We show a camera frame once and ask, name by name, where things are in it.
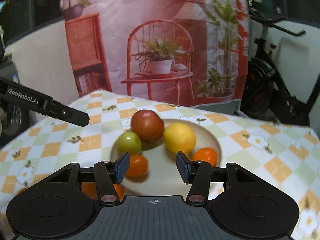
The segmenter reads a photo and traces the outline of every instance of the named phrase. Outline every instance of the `flower pot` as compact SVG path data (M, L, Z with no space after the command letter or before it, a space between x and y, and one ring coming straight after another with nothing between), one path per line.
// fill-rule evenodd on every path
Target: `flower pot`
M172 59L150 61L149 70L152 74L168 74L171 71Z
M234 92L225 97L200 97L201 104L215 104L215 103L223 103L228 102L233 99Z
M83 8L81 5L77 4L69 9L62 12L63 17L66 21L78 18L82 15Z

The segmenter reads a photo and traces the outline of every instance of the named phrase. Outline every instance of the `orange tomato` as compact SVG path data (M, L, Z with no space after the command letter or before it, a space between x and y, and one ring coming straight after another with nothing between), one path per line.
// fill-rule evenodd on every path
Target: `orange tomato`
M17 193L17 195L19 195L20 193L24 192L24 191L27 190L27 189L28 189L28 187L19 190L19 192Z
M121 200L124 195L124 188L122 187L121 184L113 184L113 186L115 186L116 192L119 196L119 199Z
M130 156L130 166L126 173L128 177L141 177L148 172L148 160L141 155Z
M205 161L210 163L213 167L217 164L217 153L212 148L202 148L197 150L191 157L192 161Z
M115 186L119 199L122 199L124 195L124 188L121 186L121 184L113 184L113 186ZM81 184L81 191L91 199L98 199L97 188L94 182L83 182Z

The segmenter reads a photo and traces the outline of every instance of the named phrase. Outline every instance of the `crosshair mark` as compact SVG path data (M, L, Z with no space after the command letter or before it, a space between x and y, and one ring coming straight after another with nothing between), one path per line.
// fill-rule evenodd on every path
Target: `crosshair mark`
M152 204L156 205L156 204L158 204L158 203L161 202L161 201L159 201L159 200L157 200L157 199L153 199L153 200L151 200L151 201L149 201L149 202L151 202Z

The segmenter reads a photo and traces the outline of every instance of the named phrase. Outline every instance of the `flower pattern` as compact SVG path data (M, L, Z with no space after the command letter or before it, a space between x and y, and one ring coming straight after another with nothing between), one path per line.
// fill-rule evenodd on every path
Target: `flower pattern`
M193 122L193 123L196 123L196 124L200 124L198 119L193 117L193 116L182 116L179 119L180 120L184 120L184 121Z
M252 134L250 134L249 138L247 138L247 142L257 150L264 150L269 146L269 143L264 137Z
M23 169L17 175L17 181L20 185L25 185L26 183L30 182L33 178L33 168L23 167Z
M100 102L100 101L102 101L102 97L94 97L89 99L90 103Z
M298 234L304 237L310 237L318 228L320 223L320 214L316 214L314 209L303 208L296 226Z
M70 105L69 105L69 107L75 107L76 106L76 101L74 101L74 102L72 102Z
M122 127L130 127L131 118L126 118L121 120L121 126Z
M60 124L64 124L65 123L65 121L62 121L62 120L55 120L54 121L54 125L60 125Z
M111 111L111 110L114 110L116 109L117 106L116 105L111 105L109 107L106 107L106 108L103 108L102 111Z
M20 136L21 136L20 140L22 140L24 143L26 143L31 138L31 136L29 135L29 131L25 132L24 134L22 134Z
M296 147L297 149L301 149L301 147L302 147L302 144L300 142L298 142L297 140L291 140L290 145Z

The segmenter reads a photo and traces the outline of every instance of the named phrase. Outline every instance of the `checkered tablecloth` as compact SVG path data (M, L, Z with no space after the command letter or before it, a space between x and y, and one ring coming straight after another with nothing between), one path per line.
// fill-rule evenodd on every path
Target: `checkered tablecloth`
M293 238L320 238L320 143L311 128L275 126L104 90L92 92L71 106L89 114L88 126L82 128L48 117L0 152L0 229L7 238L12 232L6 207L20 190L68 163L92 167L110 159L113 143L130 128L131 116L140 109L153 110L163 119L195 122L212 132L222 147L221 166L238 163L298 203L301 214ZM222 191L222 185L215 187L210 198Z

